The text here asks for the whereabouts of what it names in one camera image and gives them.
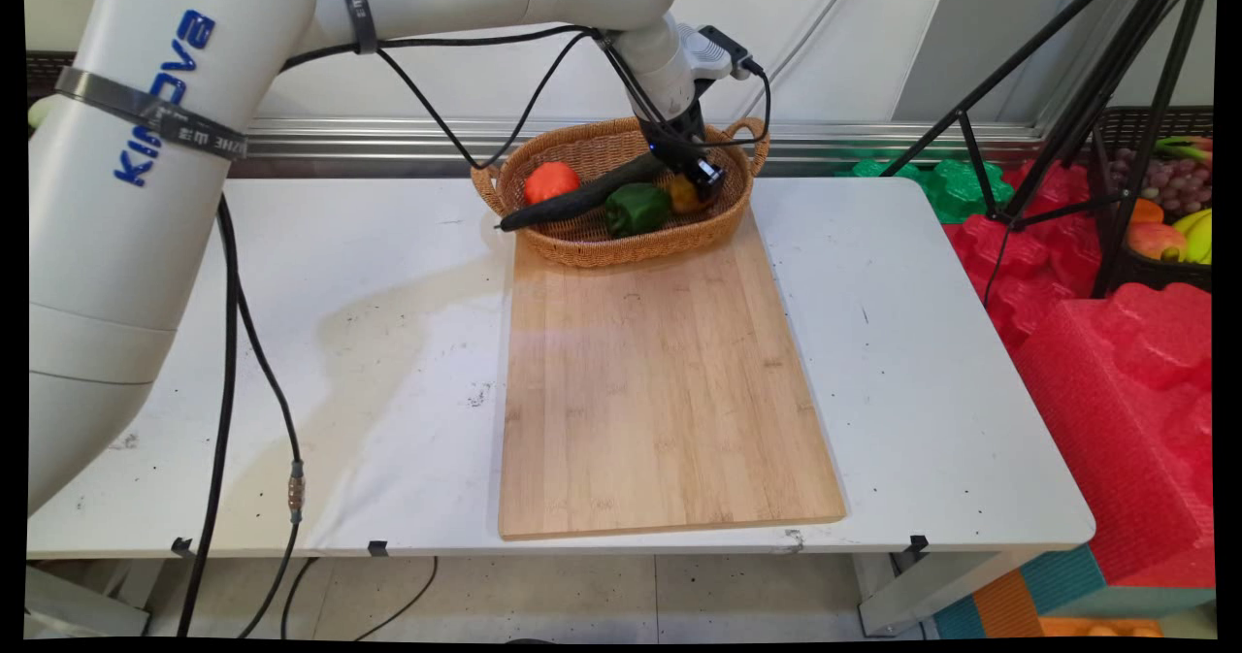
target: basket handle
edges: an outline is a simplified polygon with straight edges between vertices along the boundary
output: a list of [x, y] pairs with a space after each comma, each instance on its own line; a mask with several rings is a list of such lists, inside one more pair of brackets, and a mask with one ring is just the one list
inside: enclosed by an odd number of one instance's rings
[[496, 166], [486, 166], [482, 171], [477, 168], [471, 168], [469, 180], [474, 181], [474, 192], [478, 192], [479, 197], [483, 197], [483, 202], [496, 211], [497, 216], [504, 216], [504, 202], [501, 201], [499, 194], [496, 192], [496, 181], [501, 180], [501, 171]]
[[[724, 135], [733, 139], [733, 135], [738, 133], [739, 128], [745, 127], [750, 132], [750, 135], [759, 135], [764, 132], [763, 119], [759, 118], [740, 118], [738, 122], [733, 122], [733, 127], [724, 130]], [[764, 170], [764, 163], [768, 163], [768, 148], [771, 145], [771, 135], [764, 137], [763, 140], [756, 142], [755, 156], [750, 159], [750, 176], [759, 176], [759, 171]]]

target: wicker basket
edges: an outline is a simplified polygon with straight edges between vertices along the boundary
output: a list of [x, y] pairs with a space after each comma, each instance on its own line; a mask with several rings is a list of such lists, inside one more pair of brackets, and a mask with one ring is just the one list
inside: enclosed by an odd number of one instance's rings
[[[760, 119], [743, 118], [725, 132], [707, 127], [707, 140], [730, 140], [743, 127], [751, 135], [763, 132]], [[487, 206], [497, 215], [505, 216], [524, 206], [523, 187], [527, 176], [540, 163], [568, 163], [585, 182], [630, 161], [645, 150], [647, 140], [640, 132], [637, 118], [612, 119], [594, 125], [559, 128], [538, 135], [517, 149], [502, 170], [489, 166], [484, 171], [471, 170], [471, 176]], [[710, 149], [709, 161], [724, 168], [724, 185], [719, 199], [697, 215], [672, 216], [657, 232], [609, 238], [604, 225], [604, 207], [597, 207], [573, 220], [523, 228], [519, 235], [544, 258], [579, 268], [635, 263], [638, 259], [660, 258], [707, 246], [729, 237], [738, 228], [750, 202], [754, 176], [759, 175], [766, 158], [768, 140], [755, 144], [755, 156], [750, 159], [738, 145]], [[653, 181], [664, 187], [671, 179], [671, 173], [664, 171]]]
[[[1149, 117], [1151, 117], [1150, 108], [1109, 108], [1100, 113], [1099, 122], [1095, 122], [1095, 132], [1092, 132], [1092, 139], [1087, 144], [1090, 150], [1090, 168], [1087, 175], [1092, 197], [1108, 197], [1120, 190], [1120, 185], [1113, 184], [1109, 176], [1108, 163], [1118, 149], [1136, 148]], [[1169, 108], [1160, 123], [1159, 135], [1212, 135], [1211, 106]], [[1097, 228], [1099, 228], [1100, 247], [1108, 247], [1112, 242], [1110, 233], [1114, 233], [1115, 221], [1115, 205], [1099, 211]], [[1175, 218], [1167, 216], [1165, 223], [1172, 221]], [[1160, 259], [1144, 258], [1124, 243], [1122, 252], [1118, 252], [1113, 272], [1107, 273], [1107, 290], [1114, 290], [1126, 282], [1140, 282], [1153, 289], [1164, 289], [1171, 282], [1185, 282], [1202, 290], [1212, 290], [1211, 264], [1161, 263]]]

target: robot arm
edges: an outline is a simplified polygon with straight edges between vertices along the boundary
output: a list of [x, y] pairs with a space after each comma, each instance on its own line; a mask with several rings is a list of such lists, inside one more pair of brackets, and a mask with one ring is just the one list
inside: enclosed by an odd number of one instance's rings
[[[673, 0], [369, 0], [379, 38], [565, 21], [612, 31], [666, 118], [739, 74]], [[76, 68], [243, 132], [288, 57], [354, 42], [344, 0], [96, 0]], [[631, 97], [645, 127], [651, 118]], [[58, 102], [29, 144], [30, 474], [37, 510], [145, 402], [202, 259], [230, 161]]]

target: wooden cutting board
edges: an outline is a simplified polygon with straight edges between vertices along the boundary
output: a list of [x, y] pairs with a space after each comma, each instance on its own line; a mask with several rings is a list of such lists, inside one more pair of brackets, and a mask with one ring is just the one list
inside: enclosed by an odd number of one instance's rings
[[845, 516], [768, 254], [728, 242], [611, 268], [518, 238], [501, 536]]

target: white table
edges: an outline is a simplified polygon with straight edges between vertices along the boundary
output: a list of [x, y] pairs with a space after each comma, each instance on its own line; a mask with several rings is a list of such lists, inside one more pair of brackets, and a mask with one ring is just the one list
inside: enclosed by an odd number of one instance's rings
[[[773, 179], [754, 190], [846, 519], [513, 543], [499, 538], [497, 507], [514, 237], [492, 228], [469, 180], [231, 180], [226, 190], [246, 295], [306, 458], [299, 556], [365, 556], [374, 540], [394, 556], [887, 554], [925, 536], [930, 555], [863, 605], [873, 632], [1094, 534], [913, 181]], [[197, 541], [222, 308], [214, 235], [145, 408], [27, 520], [27, 559], [169, 557], [174, 539]], [[211, 554], [278, 556], [289, 449], [245, 335], [240, 349]]]

